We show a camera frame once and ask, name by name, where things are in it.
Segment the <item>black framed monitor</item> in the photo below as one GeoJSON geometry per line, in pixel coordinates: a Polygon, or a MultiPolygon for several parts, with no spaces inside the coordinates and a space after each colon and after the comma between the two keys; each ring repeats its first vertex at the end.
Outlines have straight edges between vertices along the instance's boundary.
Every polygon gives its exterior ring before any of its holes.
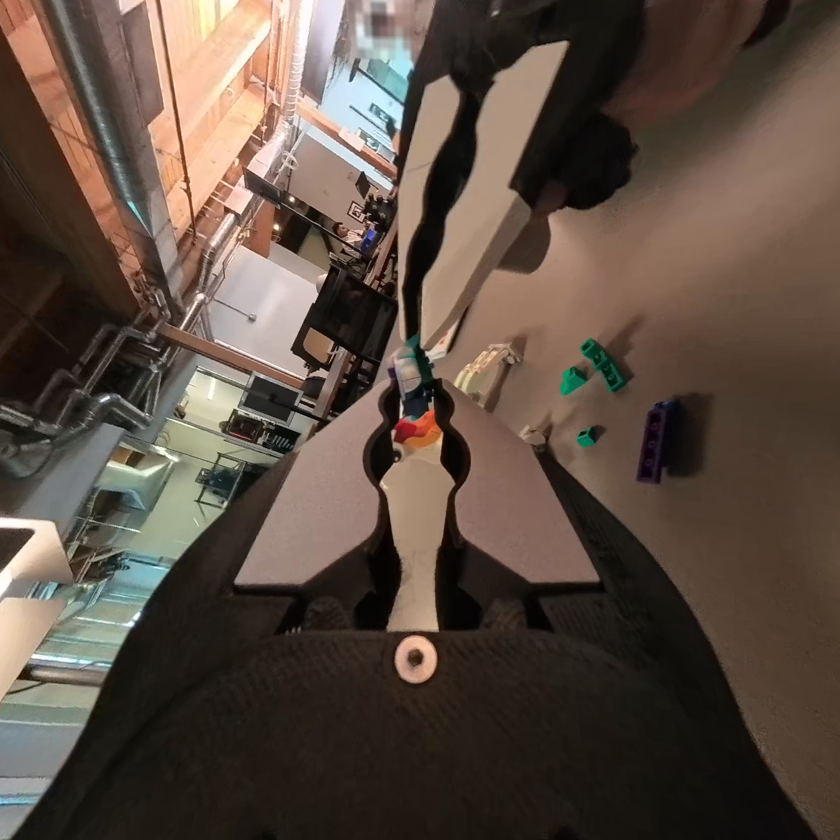
{"type": "Polygon", "coordinates": [[[336,350],[364,362],[382,362],[397,306],[347,269],[332,266],[323,278],[290,350],[312,370],[328,370],[336,350]]]}

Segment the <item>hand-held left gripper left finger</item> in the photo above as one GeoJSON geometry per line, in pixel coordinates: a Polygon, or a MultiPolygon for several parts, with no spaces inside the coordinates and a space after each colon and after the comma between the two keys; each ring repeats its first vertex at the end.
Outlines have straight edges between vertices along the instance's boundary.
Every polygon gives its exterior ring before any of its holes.
{"type": "Polygon", "coordinates": [[[365,555],[388,530],[381,489],[392,465],[396,384],[383,381],[294,455],[238,571],[238,589],[367,585],[365,555]]]}

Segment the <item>silver air duct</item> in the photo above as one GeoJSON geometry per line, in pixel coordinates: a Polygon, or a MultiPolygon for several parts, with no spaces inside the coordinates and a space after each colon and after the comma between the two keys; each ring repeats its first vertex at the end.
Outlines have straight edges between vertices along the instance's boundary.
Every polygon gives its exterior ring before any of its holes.
{"type": "Polygon", "coordinates": [[[35,9],[140,267],[171,315],[183,315],[181,261],[119,2],[35,9]]]}

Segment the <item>green lego plate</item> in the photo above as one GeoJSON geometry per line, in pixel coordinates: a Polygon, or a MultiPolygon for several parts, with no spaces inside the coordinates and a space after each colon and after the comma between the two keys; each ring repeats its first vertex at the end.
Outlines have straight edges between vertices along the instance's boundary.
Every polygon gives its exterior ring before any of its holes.
{"type": "Polygon", "coordinates": [[[627,379],[605,347],[594,339],[587,339],[581,344],[580,350],[593,370],[603,378],[611,393],[619,392],[624,388],[627,379]]]}

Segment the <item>purple lego brick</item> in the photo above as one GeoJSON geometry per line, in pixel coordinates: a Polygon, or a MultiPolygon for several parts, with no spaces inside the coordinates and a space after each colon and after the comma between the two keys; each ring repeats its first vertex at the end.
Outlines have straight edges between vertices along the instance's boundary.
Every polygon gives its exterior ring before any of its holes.
{"type": "Polygon", "coordinates": [[[677,397],[655,403],[647,412],[637,462],[636,482],[659,485],[676,456],[683,417],[677,397]]]}

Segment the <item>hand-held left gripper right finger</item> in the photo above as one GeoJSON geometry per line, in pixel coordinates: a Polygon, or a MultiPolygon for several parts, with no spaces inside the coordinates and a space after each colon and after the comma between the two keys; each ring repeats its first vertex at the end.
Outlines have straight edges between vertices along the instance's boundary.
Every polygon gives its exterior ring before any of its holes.
{"type": "Polygon", "coordinates": [[[453,480],[437,554],[440,613],[527,608],[601,579],[534,448],[454,384],[435,384],[441,466],[453,480]]]}

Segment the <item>teal and blue lego assembly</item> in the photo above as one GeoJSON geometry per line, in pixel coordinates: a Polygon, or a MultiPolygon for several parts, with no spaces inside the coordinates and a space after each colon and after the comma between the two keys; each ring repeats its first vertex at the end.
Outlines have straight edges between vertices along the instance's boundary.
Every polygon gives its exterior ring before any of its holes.
{"type": "Polygon", "coordinates": [[[402,417],[414,421],[434,407],[433,365],[418,333],[394,351],[388,361],[388,372],[400,394],[402,417]]]}

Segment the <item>grey flat monitor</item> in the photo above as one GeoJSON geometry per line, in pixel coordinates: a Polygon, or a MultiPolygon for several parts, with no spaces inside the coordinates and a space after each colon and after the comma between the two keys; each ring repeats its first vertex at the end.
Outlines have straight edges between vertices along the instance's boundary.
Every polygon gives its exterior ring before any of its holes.
{"type": "Polygon", "coordinates": [[[289,386],[252,373],[243,390],[237,410],[261,421],[281,427],[289,427],[298,414],[302,398],[299,386],[289,386]]]}

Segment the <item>white lego unicorn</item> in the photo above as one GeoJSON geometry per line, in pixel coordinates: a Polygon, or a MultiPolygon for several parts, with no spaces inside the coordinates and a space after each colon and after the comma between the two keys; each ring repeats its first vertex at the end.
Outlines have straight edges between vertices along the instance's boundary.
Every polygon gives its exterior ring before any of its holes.
{"type": "Polygon", "coordinates": [[[521,362],[522,354],[514,342],[491,343],[456,375],[454,386],[493,413],[510,370],[521,362]]]}

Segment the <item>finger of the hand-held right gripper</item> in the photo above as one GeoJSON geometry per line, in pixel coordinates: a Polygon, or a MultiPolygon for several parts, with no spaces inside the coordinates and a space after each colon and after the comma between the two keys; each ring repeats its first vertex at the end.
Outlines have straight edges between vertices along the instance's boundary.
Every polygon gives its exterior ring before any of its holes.
{"type": "Polygon", "coordinates": [[[398,198],[401,335],[434,345],[463,310],[469,284],[456,205],[475,160],[475,103],[446,75],[423,91],[398,198]]]}
{"type": "Polygon", "coordinates": [[[496,75],[480,106],[474,165],[456,205],[469,260],[469,284],[457,319],[531,217],[511,181],[569,46],[563,40],[530,48],[496,75]]]}

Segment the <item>person's right forearm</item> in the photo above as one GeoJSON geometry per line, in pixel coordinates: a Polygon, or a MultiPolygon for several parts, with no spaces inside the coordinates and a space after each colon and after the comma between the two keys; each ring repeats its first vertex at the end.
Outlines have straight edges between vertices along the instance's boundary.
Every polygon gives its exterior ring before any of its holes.
{"type": "Polygon", "coordinates": [[[743,43],[742,48],[747,49],[755,46],[768,38],[788,18],[791,7],[792,1],[764,2],[759,22],[750,37],[743,43]]]}

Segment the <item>rainbow lego disc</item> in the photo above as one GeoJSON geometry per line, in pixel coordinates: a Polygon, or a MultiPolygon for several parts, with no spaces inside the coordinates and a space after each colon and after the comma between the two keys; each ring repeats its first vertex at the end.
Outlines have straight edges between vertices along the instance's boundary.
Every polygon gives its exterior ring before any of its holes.
{"type": "Polygon", "coordinates": [[[403,417],[392,435],[394,464],[381,481],[400,561],[391,632],[438,630],[436,569],[454,481],[442,463],[443,432],[434,411],[403,417]]]}

